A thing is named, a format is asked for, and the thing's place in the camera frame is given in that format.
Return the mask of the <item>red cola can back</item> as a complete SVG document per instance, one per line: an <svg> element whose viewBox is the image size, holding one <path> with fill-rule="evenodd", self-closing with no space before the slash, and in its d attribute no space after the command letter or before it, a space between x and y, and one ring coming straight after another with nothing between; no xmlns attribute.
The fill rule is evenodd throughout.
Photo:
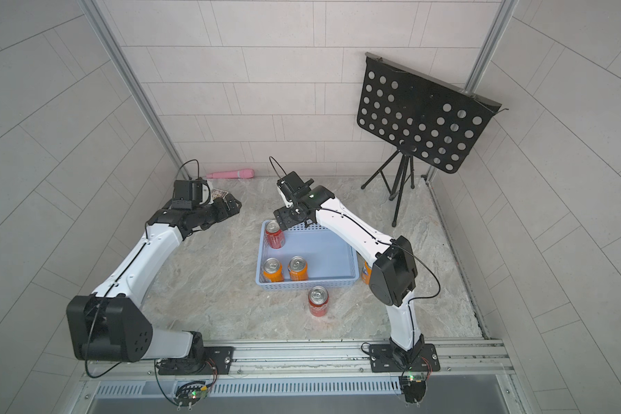
<svg viewBox="0 0 621 414"><path fill-rule="evenodd" d="M265 226L265 238L270 248L283 248L286 242L285 234L275 220L269 221Z"/></svg>

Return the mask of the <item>red cola can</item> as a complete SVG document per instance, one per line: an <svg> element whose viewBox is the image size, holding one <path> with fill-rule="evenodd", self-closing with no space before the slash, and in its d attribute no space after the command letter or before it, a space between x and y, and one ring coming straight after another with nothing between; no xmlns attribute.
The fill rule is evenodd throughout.
<svg viewBox="0 0 621 414"><path fill-rule="evenodd" d="M269 221L265 226L265 238L270 248L283 248L286 242L285 234L275 220Z"/></svg>
<svg viewBox="0 0 621 414"><path fill-rule="evenodd" d="M329 307L329 292L323 286L314 286L308 293L309 311L314 317L323 317Z"/></svg>

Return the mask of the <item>orange Fanta can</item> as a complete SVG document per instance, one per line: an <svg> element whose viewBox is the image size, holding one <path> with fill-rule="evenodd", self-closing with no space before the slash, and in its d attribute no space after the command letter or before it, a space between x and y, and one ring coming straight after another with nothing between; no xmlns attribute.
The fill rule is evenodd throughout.
<svg viewBox="0 0 621 414"><path fill-rule="evenodd" d="M372 274L372 267L370 267L367 262L363 262L362 272L361 272L361 281L365 285L368 285L370 283L371 274Z"/></svg>

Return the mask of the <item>red cola can front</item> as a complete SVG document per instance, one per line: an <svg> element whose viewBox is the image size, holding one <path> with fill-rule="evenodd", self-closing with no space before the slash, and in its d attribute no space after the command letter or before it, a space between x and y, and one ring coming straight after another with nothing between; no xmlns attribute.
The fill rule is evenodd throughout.
<svg viewBox="0 0 621 414"><path fill-rule="evenodd" d="M314 286L308 293L309 311L314 317L323 317L329 307L329 292L323 286Z"/></svg>

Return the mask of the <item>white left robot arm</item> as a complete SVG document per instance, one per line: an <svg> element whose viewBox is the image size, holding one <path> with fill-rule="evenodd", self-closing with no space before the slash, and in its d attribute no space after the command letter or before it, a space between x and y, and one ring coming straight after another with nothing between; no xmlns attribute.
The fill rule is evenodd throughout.
<svg viewBox="0 0 621 414"><path fill-rule="evenodd" d="M202 336L194 331L155 329L141 304L167 258L197 230L237 215L232 194L193 207L157 210L143 236L106 281L67 306L72 349L83 362L159 361L163 375L200 374L209 367Z"/></svg>

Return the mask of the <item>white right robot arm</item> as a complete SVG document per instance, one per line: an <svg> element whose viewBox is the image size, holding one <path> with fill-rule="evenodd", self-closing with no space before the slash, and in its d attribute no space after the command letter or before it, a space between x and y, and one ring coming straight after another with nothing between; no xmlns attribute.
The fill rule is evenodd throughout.
<svg viewBox="0 0 621 414"><path fill-rule="evenodd" d="M396 239L377 231L357 217L328 189L311 188L312 180L295 182L279 179L277 188L285 205L274 212L281 229L297 224L319 224L340 236L371 268L368 286L386 307L392 359L406 373L419 371L424 364L428 373L441 369L436 350L426 343L417 327L414 295L417 264L405 237Z"/></svg>

